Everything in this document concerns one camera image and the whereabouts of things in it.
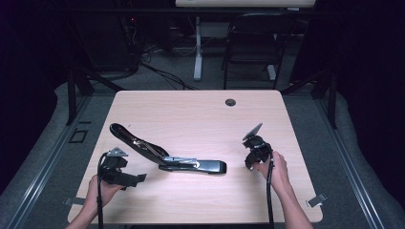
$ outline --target light wood tabletop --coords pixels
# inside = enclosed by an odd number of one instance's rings
[[[227,99],[236,104],[226,105]],[[112,123],[161,146],[170,156],[222,160],[227,172],[218,176],[162,171],[114,137],[109,130]],[[320,207],[306,205],[316,195],[283,98],[269,90],[117,93],[76,196],[86,197],[101,155],[119,147],[129,155],[122,172],[147,177],[114,196],[103,209],[104,223],[268,223],[266,181],[245,167],[249,150],[243,145],[244,136],[259,123],[263,126],[257,135],[285,156],[290,182],[309,220],[320,221]],[[274,221],[282,222],[280,201],[271,192]],[[73,205],[68,221],[80,208]]]
[[[177,7],[312,8],[315,0],[176,0]]]

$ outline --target human arm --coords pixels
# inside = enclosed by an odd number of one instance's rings
[[[280,199],[286,228],[313,228],[307,215],[298,203],[288,178],[287,162],[278,152],[273,152],[274,168],[271,174],[271,186]],[[265,163],[255,163],[253,167],[267,178],[269,159]]]
[[[101,198],[103,207],[113,198],[118,190],[123,188],[121,185],[109,184],[102,180],[100,182]],[[94,175],[89,182],[89,190],[87,191],[86,199],[83,207],[78,215],[66,227],[67,229],[87,228],[97,216],[97,175]]]

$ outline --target gray carpet floor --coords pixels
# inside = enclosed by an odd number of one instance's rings
[[[221,43],[216,45],[215,41],[212,41],[211,44],[212,46],[207,44],[203,49],[202,80],[199,82],[193,80],[194,53],[185,55],[177,52],[153,52],[148,64],[170,72],[181,78],[184,83],[200,90],[221,89],[223,86]],[[288,76],[298,49],[299,40],[295,40],[289,46],[278,90],[288,85]],[[175,90],[163,77],[143,67],[139,67],[134,75],[114,82],[128,90]],[[79,116],[69,127],[65,126],[68,120],[67,85],[56,89],[58,105],[52,120],[8,189],[0,197],[0,228],[64,228],[68,224],[70,206],[63,204],[63,201],[65,198],[75,196],[114,99],[114,92],[110,89],[96,81],[92,84],[96,89],[92,97],[84,97],[77,93]],[[314,227],[373,228],[359,203],[351,180],[348,179],[345,161],[340,156],[335,139],[335,135],[339,135],[370,195],[375,211],[381,218],[382,225],[385,228],[405,228],[405,214],[402,208],[382,187],[356,144],[355,131],[344,98],[338,96],[336,107],[338,129],[331,131],[329,123],[325,120],[323,110],[325,101],[311,99],[309,95],[311,87],[307,85],[294,94],[285,95],[284,100],[315,192],[324,193],[329,197],[322,206],[324,218],[314,223]],[[83,142],[72,142],[71,137],[75,130],[87,133]],[[55,151],[59,154],[52,157]],[[48,163],[50,157],[54,163]],[[44,168],[44,165],[48,164],[53,167]],[[47,177],[42,177],[44,185],[36,190],[37,195],[29,204],[22,206],[21,203],[27,200],[27,193],[32,189],[32,181],[38,179],[38,174],[44,169],[50,171]],[[126,227],[106,225],[105,228]],[[134,226],[134,228],[186,227],[268,228],[268,225]],[[283,227],[283,224],[276,225],[276,228]]]

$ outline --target dark background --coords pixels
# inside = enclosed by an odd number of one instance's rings
[[[80,3],[55,2],[60,7]],[[1,192],[49,122],[57,100],[53,90],[67,81],[73,66],[122,71],[137,65],[139,50],[128,45],[120,26],[122,21],[117,17],[86,20],[85,16],[62,18],[43,11],[53,8],[55,2],[1,3]],[[114,6],[107,0],[96,3],[95,8]],[[172,7],[173,1],[164,4]],[[405,208],[405,96],[402,91],[405,23],[401,16],[405,7],[395,1],[384,4],[362,1],[359,5],[345,1],[317,2],[318,10],[353,10],[361,16],[349,21],[311,20],[291,81],[311,76],[326,68],[336,56],[340,58],[335,68],[338,92],[348,101],[361,151],[384,187]],[[139,22],[155,25],[150,27],[148,35],[170,49],[170,43],[162,39],[167,34],[168,20],[164,21],[160,23],[157,18],[146,17]],[[350,26],[354,26],[354,30],[348,32]],[[347,43],[342,41],[347,41],[348,37],[352,39],[350,48],[343,49],[342,44]]]

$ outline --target chair backrest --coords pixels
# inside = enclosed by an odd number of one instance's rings
[[[284,12],[245,13],[235,17],[228,28],[232,35],[280,34],[290,36],[295,27],[295,19]]]

